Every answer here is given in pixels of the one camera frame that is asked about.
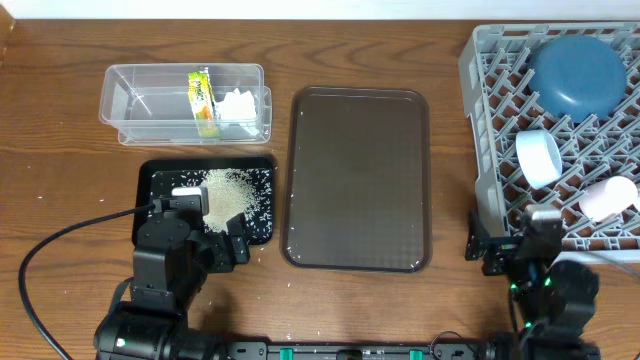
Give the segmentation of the light blue rice bowl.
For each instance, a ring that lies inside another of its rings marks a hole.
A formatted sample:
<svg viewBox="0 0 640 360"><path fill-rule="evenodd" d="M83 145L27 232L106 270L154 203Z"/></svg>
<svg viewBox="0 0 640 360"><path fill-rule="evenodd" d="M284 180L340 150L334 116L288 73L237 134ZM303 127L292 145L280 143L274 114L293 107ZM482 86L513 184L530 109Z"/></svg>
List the light blue rice bowl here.
<svg viewBox="0 0 640 360"><path fill-rule="evenodd" d="M531 188L539 190L560 179L562 159L549 131L518 132L515 146L520 169Z"/></svg>

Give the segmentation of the pink white cup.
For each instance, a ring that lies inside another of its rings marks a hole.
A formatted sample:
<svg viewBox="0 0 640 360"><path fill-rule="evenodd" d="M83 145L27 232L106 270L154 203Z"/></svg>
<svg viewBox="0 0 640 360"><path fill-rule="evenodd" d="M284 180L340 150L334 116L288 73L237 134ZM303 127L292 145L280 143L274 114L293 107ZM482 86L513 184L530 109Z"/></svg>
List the pink white cup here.
<svg viewBox="0 0 640 360"><path fill-rule="evenodd" d="M634 205L638 195L638 187L632 180L613 176L588 186L578 204L587 218L603 222Z"/></svg>

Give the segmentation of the white tissue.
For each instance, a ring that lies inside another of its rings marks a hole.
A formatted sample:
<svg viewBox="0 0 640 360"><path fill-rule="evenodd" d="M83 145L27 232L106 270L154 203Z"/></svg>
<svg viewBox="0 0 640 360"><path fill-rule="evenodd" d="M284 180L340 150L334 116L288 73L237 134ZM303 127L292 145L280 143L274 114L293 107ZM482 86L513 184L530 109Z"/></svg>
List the white tissue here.
<svg viewBox="0 0 640 360"><path fill-rule="evenodd" d="M250 91L241 92L238 88L227 92L222 101L214 102L219 128L225 134L242 130L249 136L256 136L256 106Z"/></svg>

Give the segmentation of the yellow green snack wrapper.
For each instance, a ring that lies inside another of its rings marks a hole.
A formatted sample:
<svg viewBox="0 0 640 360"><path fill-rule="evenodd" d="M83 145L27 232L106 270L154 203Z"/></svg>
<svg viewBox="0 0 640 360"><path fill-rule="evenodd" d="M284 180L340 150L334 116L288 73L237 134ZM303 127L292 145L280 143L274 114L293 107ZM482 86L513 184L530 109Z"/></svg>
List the yellow green snack wrapper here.
<svg viewBox="0 0 640 360"><path fill-rule="evenodd" d="M216 138L219 129L209 74L206 70L188 74L188 100L200 137Z"/></svg>

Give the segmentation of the dark blue plate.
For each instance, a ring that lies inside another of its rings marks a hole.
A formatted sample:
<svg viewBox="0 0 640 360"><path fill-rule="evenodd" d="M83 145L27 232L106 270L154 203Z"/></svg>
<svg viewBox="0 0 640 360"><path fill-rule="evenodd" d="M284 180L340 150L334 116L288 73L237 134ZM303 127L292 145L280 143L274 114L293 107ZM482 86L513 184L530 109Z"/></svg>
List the dark blue plate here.
<svg viewBox="0 0 640 360"><path fill-rule="evenodd" d="M581 123L596 115L604 118L622 100L626 71L619 55L607 43L590 36L560 37L542 45L528 67L528 83L537 103L551 115Z"/></svg>

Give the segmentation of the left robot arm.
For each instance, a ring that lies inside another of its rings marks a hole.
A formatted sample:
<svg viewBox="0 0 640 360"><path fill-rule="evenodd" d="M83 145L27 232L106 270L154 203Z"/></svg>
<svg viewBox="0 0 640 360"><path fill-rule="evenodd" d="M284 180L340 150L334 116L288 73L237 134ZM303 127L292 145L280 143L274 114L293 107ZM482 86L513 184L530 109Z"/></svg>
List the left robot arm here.
<svg viewBox="0 0 640 360"><path fill-rule="evenodd" d="M133 277L121 283L98 326L98 359L227 359L224 341L188 325L188 309L207 277L250 259L245 215L206 233L204 188L174 190L151 201L136 232Z"/></svg>

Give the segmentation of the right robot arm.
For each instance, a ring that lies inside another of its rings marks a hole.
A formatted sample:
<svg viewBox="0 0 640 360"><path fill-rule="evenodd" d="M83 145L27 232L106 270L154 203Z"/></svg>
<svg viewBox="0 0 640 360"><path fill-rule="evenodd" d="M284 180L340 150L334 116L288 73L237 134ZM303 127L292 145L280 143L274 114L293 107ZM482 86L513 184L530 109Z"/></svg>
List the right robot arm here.
<svg viewBox="0 0 640 360"><path fill-rule="evenodd" d="M561 211L530 204L513 236L492 237L469 214L465 259L483 261L485 276L507 277L512 331L480 346L476 359L591 360L601 352L581 339L596 312L599 277L587 266L559 260Z"/></svg>

